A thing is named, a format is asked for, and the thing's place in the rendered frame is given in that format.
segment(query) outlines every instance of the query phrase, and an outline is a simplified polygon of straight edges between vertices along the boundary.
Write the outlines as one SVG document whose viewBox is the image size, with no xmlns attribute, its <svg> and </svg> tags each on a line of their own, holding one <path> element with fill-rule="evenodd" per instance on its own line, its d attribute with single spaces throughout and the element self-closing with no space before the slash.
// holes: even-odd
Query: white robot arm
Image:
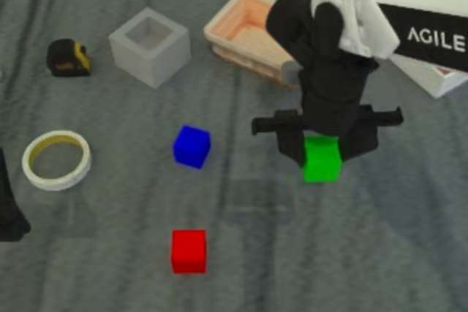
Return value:
<svg viewBox="0 0 468 312">
<path fill-rule="evenodd" d="M 467 0 L 312 0 L 344 18 L 339 47 L 365 57 L 393 54 L 468 72 Z"/>
</svg>

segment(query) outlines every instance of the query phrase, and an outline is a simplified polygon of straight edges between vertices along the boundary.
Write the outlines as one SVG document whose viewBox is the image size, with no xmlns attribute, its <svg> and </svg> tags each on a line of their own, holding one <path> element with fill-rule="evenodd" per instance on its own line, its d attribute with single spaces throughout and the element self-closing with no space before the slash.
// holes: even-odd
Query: beige basket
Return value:
<svg viewBox="0 0 468 312">
<path fill-rule="evenodd" d="M 229 0 L 205 26 L 204 34 L 215 54 L 288 88 L 281 67 L 293 60 L 265 29 L 275 0 Z"/>
</svg>

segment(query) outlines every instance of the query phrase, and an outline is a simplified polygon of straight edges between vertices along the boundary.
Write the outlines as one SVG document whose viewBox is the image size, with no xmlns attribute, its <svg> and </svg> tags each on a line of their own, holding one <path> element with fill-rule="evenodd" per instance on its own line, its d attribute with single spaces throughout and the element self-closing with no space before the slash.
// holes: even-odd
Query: green cube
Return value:
<svg viewBox="0 0 468 312">
<path fill-rule="evenodd" d="M 335 182 L 343 161 L 336 137 L 307 137 L 306 164 L 303 167 L 306 183 Z"/>
</svg>

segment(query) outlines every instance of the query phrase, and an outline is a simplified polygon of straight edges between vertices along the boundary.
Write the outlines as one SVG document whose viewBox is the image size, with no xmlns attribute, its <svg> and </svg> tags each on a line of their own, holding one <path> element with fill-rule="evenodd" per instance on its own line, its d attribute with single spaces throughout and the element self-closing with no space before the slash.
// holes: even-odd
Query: white box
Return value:
<svg viewBox="0 0 468 312">
<path fill-rule="evenodd" d="M 400 55 L 392 55 L 391 61 L 434 98 L 440 98 L 468 80 L 468 75 L 427 64 Z"/>
<path fill-rule="evenodd" d="M 158 88 L 191 59 L 189 30 L 145 8 L 109 36 L 116 66 Z"/>
</svg>

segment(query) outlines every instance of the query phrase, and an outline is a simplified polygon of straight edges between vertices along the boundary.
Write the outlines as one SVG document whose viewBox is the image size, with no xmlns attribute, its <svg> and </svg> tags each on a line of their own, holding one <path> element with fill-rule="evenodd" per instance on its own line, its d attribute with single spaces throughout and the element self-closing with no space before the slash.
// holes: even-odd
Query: red cube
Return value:
<svg viewBox="0 0 468 312">
<path fill-rule="evenodd" d="M 173 230 L 170 261 L 175 274 L 206 271 L 206 235 L 204 230 Z"/>
</svg>

